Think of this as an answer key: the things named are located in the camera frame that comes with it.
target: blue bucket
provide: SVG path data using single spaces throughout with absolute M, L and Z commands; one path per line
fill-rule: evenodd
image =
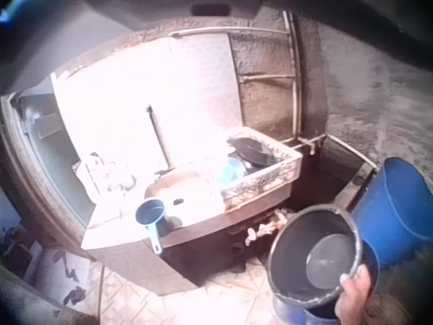
M 433 195 L 417 169 L 400 158 L 385 160 L 352 216 L 381 267 L 433 239 Z

